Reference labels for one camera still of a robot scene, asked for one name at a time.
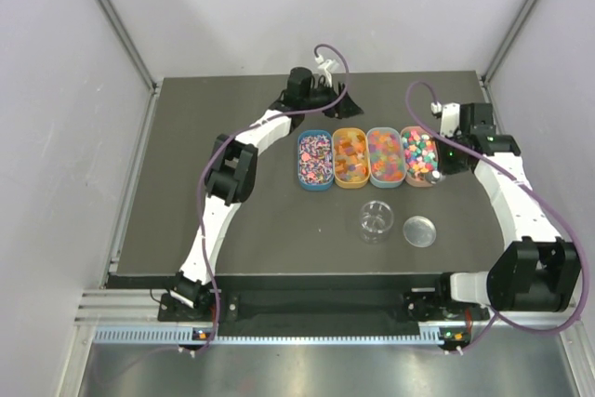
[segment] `metal floor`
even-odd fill
[[[118,376],[154,349],[95,345],[80,396],[578,395],[559,337],[506,327],[494,328],[462,357],[445,357],[437,348],[215,346],[193,360],[171,348]]]

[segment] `robotic arm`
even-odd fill
[[[491,104],[432,104],[442,118],[440,134],[503,166],[512,181],[485,161],[437,141],[444,175],[472,170],[485,188],[502,229],[505,252],[490,271],[447,273],[443,294],[497,311],[564,311],[580,273],[573,243],[565,242],[541,207],[516,183],[531,189],[521,151],[509,135],[498,135]]]
[[[192,250],[176,275],[171,294],[199,312],[206,312],[212,296],[207,284],[211,281],[205,264],[202,243],[205,238],[208,263],[214,267],[231,219],[248,199],[254,188],[258,156],[275,141],[289,135],[304,120],[304,114],[277,116],[284,112],[318,109],[338,100],[345,85],[332,87],[330,72],[337,66],[333,60],[318,60],[323,75],[316,80],[308,69],[297,67],[291,71],[286,89],[254,125],[239,135],[215,159],[205,178],[206,199],[203,223],[207,236],[199,227]],[[342,119],[363,113],[347,92],[335,106],[324,110],[328,117]],[[220,135],[213,149],[215,153],[229,137]]]
[[[203,221],[208,229],[205,247],[209,265],[216,265],[231,219],[254,188],[258,155],[301,124],[304,114],[295,112],[323,107],[337,99],[329,82],[332,65],[328,61],[320,64],[324,75],[318,84],[310,70],[293,69],[280,98],[257,121],[261,126],[239,134],[215,160],[205,178]],[[283,112],[293,113],[271,120]],[[362,112],[346,94],[324,114],[340,119]],[[443,274],[437,288],[440,300],[481,304],[497,311],[564,311],[581,271],[580,261],[574,244],[565,242],[541,207],[518,188],[516,183],[529,189],[531,185],[524,175],[516,141],[512,136],[496,133],[491,104],[434,103],[432,112],[442,119],[443,137],[482,154],[516,178],[512,181],[484,160],[478,161],[437,140],[441,175],[472,170],[490,198],[505,244],[504,254],[490,271]],[[219,136],[213,152],[227,139]],[[174,298],[199,313],[207,312],[213,299],[203,257],[203,238],[199,228],[171,290]]]

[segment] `orange container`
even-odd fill
[[[335,183],[341,188],[362,188],[370,179],[370,160],[365,133],[344,127],[333,134]]]
[[[424,129],[422,129],[419,126],[408,126],[408,127],[406,127],[405,129],[403,129],[401,131],[401,136],[404,137],[403,134],[405,132],[411,132],[412,130],[415,130],[419,136],[428,135],[428,132],[426,132]],[[433,154],[434,154],[433,159],[437,163],[438,162],[438,151],[436,149],[436,142],[429,135],[428,135],[428,137],[429,138],[426,141],[431,142],[431,148],[432,148],[431,150],[428,150],[428,152],[433,152]],[[421,174],[416,174],[417,178],[411,175],[411,173],[409,171],[410,165],[407,163],[407,156],[406,156],[407,151],[406,151],[406,149],[407,148],[405,148],[405,168],[407,169],[407,175],[405,176],[405,181],[407,183],[409,183],[411,186],[416,186],[418,188],[419,187],[426,188],[428,186],[433,186],[431,183],[429,183],[428,181],[426,181],[425,179],[423,179],[423,177],[422,177]]]

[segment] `yellow container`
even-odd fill
[[[333,134],[333,171],[341,188],[362,188],[370,179],[370,157],[365,132],[344,127]]]

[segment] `petri dish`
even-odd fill
[[[436,240],[436,227],[428,218],[413,216],[404,223],[403,235],[409,244],[425,248]]]

